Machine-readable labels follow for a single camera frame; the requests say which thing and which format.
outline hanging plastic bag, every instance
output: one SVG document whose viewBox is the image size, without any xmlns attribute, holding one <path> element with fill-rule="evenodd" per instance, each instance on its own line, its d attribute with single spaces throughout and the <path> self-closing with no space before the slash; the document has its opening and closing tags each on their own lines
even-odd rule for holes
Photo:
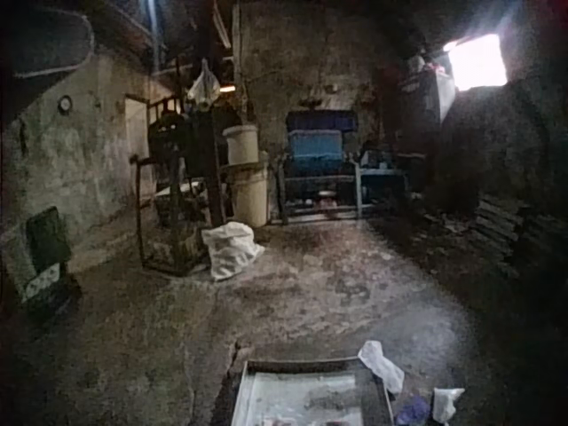
<svg viewBox="0 0 568 426">
<path fill-rule="evenodd" d="M 437 389 L 434 388 L 434 408 L 432 418 L 447 425 L 447 422 L 454 417 L 454 402 L 465 392 L 465 389 Z"/>
<path fill-rule="evenodd" d="M 207 111 L 221 94 L 221 84 L 209 69 L 206 59 L 201 61 L 201 74 L 193 83 L 192 88 L 187 92 L 187 97 L 195 102 L 201 111 Z"/>
<path fill-rule="evenodd" d="M 387 391 L 393 395 L 398 395 L 402 391 L 405 372 L 383 356 L 383 346 L 380 342 L 372 340 L 365 342 L 358 357 L 374 375 L 383 379 Z"/>
<path fill-rule="evenodd" d="M 242 272 L 264 253 L 264 247 L 255 243 L 252 229 L 238 222 L 201 231 L 201 236 L 209 248 L 211 276 L 215 281 Z"/>
</svg>

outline window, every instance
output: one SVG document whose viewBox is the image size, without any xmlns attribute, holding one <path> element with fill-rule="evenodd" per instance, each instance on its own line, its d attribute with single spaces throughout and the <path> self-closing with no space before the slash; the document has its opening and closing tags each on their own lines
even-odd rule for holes
<svg viewBox="0 0 568 426">
<path fill-rule="evenodd" d="M 479 86 L 502 86 L 507 72 L 501 57 L 499 36 L 485 35 L 470 42 L 449 43 L 445 47 L 460 91 Z"/>
</svg>

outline purple object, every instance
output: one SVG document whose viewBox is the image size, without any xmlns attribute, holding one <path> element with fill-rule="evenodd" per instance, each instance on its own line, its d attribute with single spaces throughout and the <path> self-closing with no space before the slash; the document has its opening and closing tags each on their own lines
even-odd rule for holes
<svg viewBox="0 0 568 426">
<path fill-rule="evenodd" d="M 423 424 L 430 417 L 430 404 L 423 397 L 413 396 L 397 414 L 397 425 Z"/>
</svg>

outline concrete floor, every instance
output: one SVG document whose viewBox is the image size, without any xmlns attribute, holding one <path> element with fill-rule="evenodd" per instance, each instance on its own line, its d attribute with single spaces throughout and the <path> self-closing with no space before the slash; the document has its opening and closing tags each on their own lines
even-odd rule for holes
<svg viewBox="0 0 568 426">
<path fill-rule="evenodd" d="M 231 280 L 144 271 L 132 251 L 78 275 L 83 298 L 47 331 L 4 325 L 10 424 L 226 424 L 245 359 L 354 356 L 367 339 L 406 372 L 395 412 L 435 386 L 466 388 L 453 426 L 542 425 L 562 409 L 560 332 L 461 237 L 384 219 L 257 238 L 266 252 Z"/>
</svg>

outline white plastic bucket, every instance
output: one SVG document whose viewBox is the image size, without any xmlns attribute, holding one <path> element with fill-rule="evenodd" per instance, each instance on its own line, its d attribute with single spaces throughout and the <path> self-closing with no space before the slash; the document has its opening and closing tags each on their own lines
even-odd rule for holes
<svg viewBox="0 0 568 426">
<path fill-rule="evenodd" d="M 234 220 L 259 228 L 268 221 L 268 171 L 235 171 L 232 180 Z"/>
<path fill-rule="evenodd" d="M 258 162 L 258 129 L 254 125 L 225 129 L 223 136 L 229 148 L 229 164 Z"/>
</svg>

